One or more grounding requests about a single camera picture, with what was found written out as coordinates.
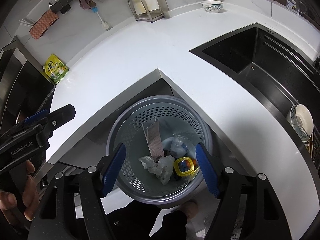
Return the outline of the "person's left hand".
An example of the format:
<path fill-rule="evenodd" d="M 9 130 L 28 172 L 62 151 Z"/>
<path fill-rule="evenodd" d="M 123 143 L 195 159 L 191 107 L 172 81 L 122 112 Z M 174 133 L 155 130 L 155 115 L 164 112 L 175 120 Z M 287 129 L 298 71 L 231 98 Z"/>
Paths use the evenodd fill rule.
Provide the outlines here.
<path fill-rule="evenodd" d="M 29 221 L 33 220 L 40 203 L 36 183 L 33 176 L 31 176 L 35 171 L 35 167 L 29 160 L 25 162 L 25 166 L 27 181 L 25 182 L 24 191 L 18 193 L 18 199 L 11 192 L 1 191 L 1 212 L 11 225 L 17 223 L 17 217 L 14 215 L 13 209 L 16 208 L 19 203 L 24 205 L 24 216 Z"/>

